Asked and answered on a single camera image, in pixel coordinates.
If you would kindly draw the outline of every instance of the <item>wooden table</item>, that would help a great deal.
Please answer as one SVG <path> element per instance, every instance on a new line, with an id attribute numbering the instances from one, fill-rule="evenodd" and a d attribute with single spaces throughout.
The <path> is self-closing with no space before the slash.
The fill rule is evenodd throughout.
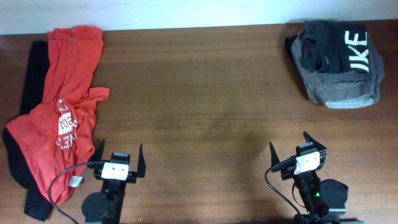
<path id="1" fill-rule="evenodd" d="M 286 159 L 303 131 L 324 144 L 322 179 L 349 186 L 346 217 L 398 223 L 398 21 L 366 23 L 384 59 L 378 104 L 329 110 L 308 100 L 284 50 L 302 24 L 104 32 L 93 86 L 111 89 L 99 103 L 94 142 L 132 156 L 140 143 L 145 179 L 128 185 L 124 223 L 281 223 L 294 210 L 264 181 L 268 142 Z M 30 44 L 40 35 L 0 36 L 0 124 L 18 114 Z M 39 223 L 23 213 L 26 190 L 11 177 L 0 144 L 0 220 Z M 101 188 L 91 170 L 61 205 L 83 222 L 81 203 Z M 292 180 L 270 181 L 292 199 Z M 46 223 L 67 223 L 53 212 Z"/>

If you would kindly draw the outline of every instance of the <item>gray folded garment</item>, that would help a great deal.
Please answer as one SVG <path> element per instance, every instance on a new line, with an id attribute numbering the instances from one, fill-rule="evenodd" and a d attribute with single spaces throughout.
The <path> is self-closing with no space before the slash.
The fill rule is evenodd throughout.
<path id="1" fill-rule="evenodd" d="M 302 42 L 303 32 L 293 42 L 292 55 L 312 102 L 322 103 L 331 109 L 353 109 L 379 101 L 379 86 L 385 73 L 382 58 L 376 52 L 369 34 L 369 73 L 318 73 L 306 70 L 300 65 Z"/>

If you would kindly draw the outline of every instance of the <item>white backdrop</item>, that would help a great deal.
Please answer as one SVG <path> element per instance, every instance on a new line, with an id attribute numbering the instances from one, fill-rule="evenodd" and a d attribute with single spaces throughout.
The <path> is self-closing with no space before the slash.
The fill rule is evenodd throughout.
<path id="1" fill-rule="evenodd" d="M 0 34 L 397 19 L 398 0 L 0 0 Z"/>

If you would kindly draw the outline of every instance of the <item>red garment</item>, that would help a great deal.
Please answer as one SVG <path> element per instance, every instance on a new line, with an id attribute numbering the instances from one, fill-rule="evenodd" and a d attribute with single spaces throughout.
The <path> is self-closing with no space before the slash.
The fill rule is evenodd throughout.
<path id="1" fill-rule="evenodd" d="M 87 26 L 49 32 L 50 68 L 43 100 L 30 114 L 7 124 L 47 199 L 57 174 L 87 162 L 94 153 L 91 131 L 96 102 L 109 95 L 107 88 L 90 88 L 101 57 L 101 36 L 101 29 Z M 57 205 L 72 195 L 74 188 L 68 186 L 71 176 L 80 175 L 84 168 L 66 173 L 54 183 L 52 198 Z"/>

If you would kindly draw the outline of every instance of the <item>cable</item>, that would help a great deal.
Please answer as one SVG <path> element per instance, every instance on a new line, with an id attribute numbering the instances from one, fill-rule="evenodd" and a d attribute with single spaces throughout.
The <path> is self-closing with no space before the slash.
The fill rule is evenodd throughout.
<path id="1" fill-rule="evenodd" d="M 54 207 L 54 209 L 56 209 L 56 210 L 57 210 L 58 212 L 60 212 L 62 215 L 64 215 L 65 217 L 69 218 L 70 221 L 72 221 L 74 224 L 79 224 L 79 223 L 78 223 L 75 219 L 73 219 L 71 216 L 69 216 L 68 214 L 66 214 L 64 211 L 62 211 L 61 208 L 58 208 L 58 206 L 57 206 L 57 205 L 54 203 L 54 201 L 52 200 L 52 197 L 51 197 L 51 188 L 52 188 L 53 184 L 55 183 L 55 181 L 57 181 L 57 179 L 58 179 L 60 176 L 62 176 L 63 174 L 65 174 L 65 173 L 67 173 L 67 172 L 69 172 L 69 171 L 71 171 L 71 170 L 73 170 L 73 169 L 76 169 L 77 167 L 86 166 L 86 165 L 94 165 L 94 164 L 100 165 L 101 162 L 83 162 L 83 163 L 81 163 L 81 164 L 77 164 L 77 165 L 74 165 L 74 166 L 72 166 L 72 167 L 69 167 L 69 168 L 65 169 L 64 171 L 62 171 L 61 173 L 59 173 L 59 174 L 51 181 L 51 184 L 50 184 L 50 186 L 49 186 L 49 199 L 50 199 L 51 205 Z"/>
<path id="2" fill-rule="evenodd" d="M 264 174 L 264 177 L 265 177 L 265 179 L 266 179 L 266 182 L 267 182 L 268 186 L 269 186 L 272 190 L 274 190 L 275 193 L 277 193 L 279 196 L 281 196 L 287 203 L 289 203 L 289 205 L 291 205 L 291 206 L 294 208 L 294 210 L 296 210 L 297 214 L 298 214 L 301 218 L 303 218 L 303 216 L 301 215 L 301 213 L 300 213 L 300 211 L 298 210 L 298 208 L 297 208 L 289 199 L 287 199 L 284 195 L 282 195 L 282 193 L 280 193 L 277 189 L 275 189 L 275 187 L 272 186 L 272 184 L 268 181 L 267 175 L 268 175 L 269 171 L 272 170 L 272 168 L 273 168 L 273 167 L 270 167 L 269 169 L 267 169 L 266 174 Z"/>
<path id="3" fill-rule="evenodd" d="M 297 202 L 296 197 L 294 197 L 294 188 L 296 187 L 296 183 L 293 183 L 293 187 L 292 187 L 292 195 L 293 195 L 293 199 L 294 201 L 297 203 L 297 205 L 300 205 L 301 207 L 305 208 L 305 206 L 301 205 L 300 203 Z"/>

